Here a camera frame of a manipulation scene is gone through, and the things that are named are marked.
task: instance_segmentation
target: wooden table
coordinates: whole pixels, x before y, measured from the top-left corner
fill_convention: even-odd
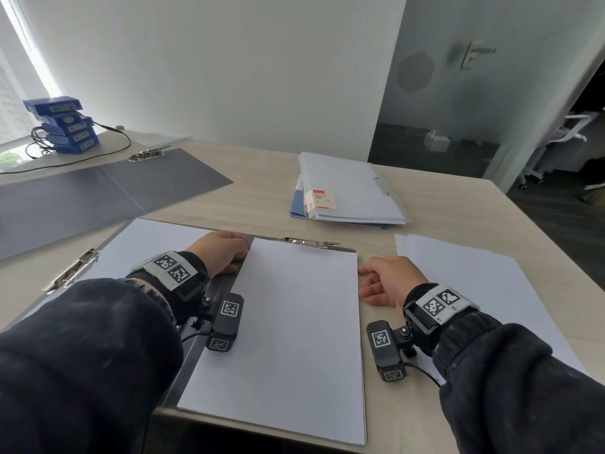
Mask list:
[[[120,146],[121,141],[116,137],[119,135],[107,134],[102,138],[106,150]],[[605,382],[605,329],[602,316],[593,314],[602,312],[605,293],[488,180],[379,166],[377,168],[397,191],[414,223],[390,230],[367,229],[290,217],[288,212],[299,173],[296,155],[202,142],[186,142],[180,147],[234,183],[147,217],[262,236],[337,241],[355,248],[360,262],[373,255],[396,254],[393,232],[420,234],[509,255],[525,271],[588,372],[598,381]],[[129,151],[78,166],[2,175],[0,183],[124,159],[140,149],[141,146],[134,146]],[[11,322],[41,294],[40,289],[46,282],[118,227],[95,230],[0,262],[3,287],[0,325]],[[393,327],[401,323],[394,309],[371,307],[360,302],[360,312],[362,331],[369,322],[382,318]],[[441,412],[435,385],[413,369],[403,381],[382,382],[365,332],[362,341],[368,431],[365,447],[178,410],[160,412],[349,451],[380,454],[458,452]]]

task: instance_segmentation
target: clipboard clip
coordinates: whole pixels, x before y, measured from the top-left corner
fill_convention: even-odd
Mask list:
[[[305,245],[307,247],[322,248],[329,250],[331,247],[340,245],[340,242],[319,242],[317,240],[297,239],[295,237],[282,237],[279,242],[287,242],[295,245]]]
[[[77,260],[55,276],[43,289],[47,295],[59,288],[71,287],[76,279],[100,258],[99,252],[94,248],[88,249]]]
[[[158,157],[162,157],[164,155],[164,150],[166,148],[170,148],[171,146],[172,146],[171,144],[167,144],[166,146],[161,146],[159,148],[146,149],[139,153],[133,154],[131,157],[128,158],[128,162],[135,163],[135,162],[146,161],[148,159],[155,159]]]

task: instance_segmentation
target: black sleeve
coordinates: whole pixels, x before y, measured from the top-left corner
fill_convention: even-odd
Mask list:
[[[433,362],[461,453],[604,453],[605,387],[527,328],[485,313],[445,329]]]
[[[182,361],[156,301],[78,282],[0,334],[0,452],[128,452]]]

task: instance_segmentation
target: person's right hand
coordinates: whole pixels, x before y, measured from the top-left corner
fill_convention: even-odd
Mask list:
[[[358,272],[368,275],[359,295],[375,306],[403,306],[414,288],[428,283],[420,269],[406,257],[372,257],[359,267]]]

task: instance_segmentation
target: power cord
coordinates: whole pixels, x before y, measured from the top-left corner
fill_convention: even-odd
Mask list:
[[[423,370],[422,368],[420,368],[419,366],[416,366],[416,365],[414,365],[413,363],[410,363],[409,361],[404,361],[404,366],[409,366],[410,368],[416,368],[418,371],[420,371],[420,372],[422,372],[422,373],[426,374],[426,375],[427,375],[427,376],[430,378],[430,380],[431,380],[431,381],[433,381],[433,382],[435,383],[435,385],[436,385],[437,387],[441,387],[441,384],[439,384],[439,382],[438,382],[438,381],[437,381],[437,380],[436,380],[434,377],[432,377],[430,374],[428,374],[426,371],[424,371],[424,370]]]
[[[208,333],[193,333],[192,335],[187,336],[184,340],[182,340],[181,342],[184,343],[186,340],[194,337],[194,336],[208,336]]]
[[[98,123],[98,122],[96,122],[96,121],[94,121],[94,123],[95,123],[97,126],[102,127],[103,129],[107,129],[108,131],[117,132],[118,134],[122,134],[123,136],[125,136],[125,137],[128,139],[128,145],[126,145],[124,148],[118,149],[118,150],[116,150],[116,151],[112,151],[112,152],[110,152],[110,153],[102,153],[102,154],[97,154],[97,155],[95,155],[95,156],[87,157],[86,159],[79,159],[79,160],[77,160],[77,161],[66,162],[65,164],[55,164],[55,165],[52,165],[52,166],[35,167],[35,168],[33,168],[33,169],[27,169],[27,170],[24,170],[24,171],[16,171],[16,172],[0,172],[0,175],[9,175],[9,174],[24,174],[24,173],[26,173],[26,172],[33,172],[33,171],[38,171],[38,170],[42,170],[42,169],[50,169],[51,167],[71,166],[72,164],[78,164],[78,163],[80,163],[80,162],[88,161],[88,160],[90,160],[90,159],[95,159],[96,157],[101,157],[101,156],[109,156],[110,154],[116,154],[116,153],[119,153],[119,152],[124,151],[125,149],[128,149],[128,148],[130,148],[130,147],[131,147],[131,145],[132,145],[132,140],[130,139],[130,137],[129,137],[129,136],[127,136],[127,135],[126,135],[124,132],[122,132],[121,130],[114,129],[113,127],[109,127],[109,126],[103,126],[102,124],[99,124],[99,123]],[[36,131],[36,129],[42,129],[42,128],[41,128],[41,127],[37,127],[37,128],[32,129],[32,138],[34,139],[34,143],[30,143],[29,145],[27,145],[26,150],[27,150],[27,148],[28,148],[29,146],[31,146],[32,144],[38,144],[38,146],[40,146],[40,145],[39,145],[39,142],[40,142],[40,141],[42,141],[42,140],[46,140],[45,138],[42,138],[42,137],[40,137],[40,136],[38,136],[38,135],[37,135],[37,131]],[[45,148],[45,149],[47,149],[48,151],[50,151],[50,150],[52,150],[52,147],[47,147],[47,148]]]

